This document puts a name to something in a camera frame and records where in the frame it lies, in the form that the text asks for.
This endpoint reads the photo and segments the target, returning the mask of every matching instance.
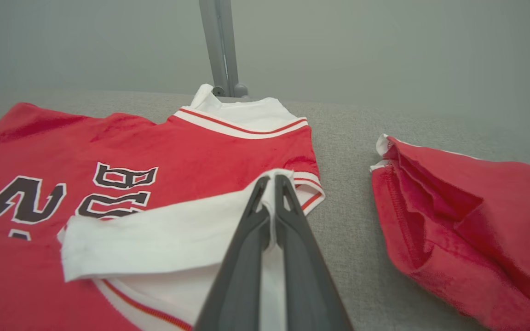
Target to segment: garment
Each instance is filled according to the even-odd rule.
[[[103,281],[64,282],[57,235],[73,215],[109,220],[240,191],[273,168],[294,171],[305,212],[324,199],[305,118],[270,98],[220,103],[210,90],[162,124],[27,103],[0,120],[0,330],[137,329],[100,291],[156,313]]]
[[[530,330],[530,165],[382,136],[372,184],[388,254],[493,330]]]

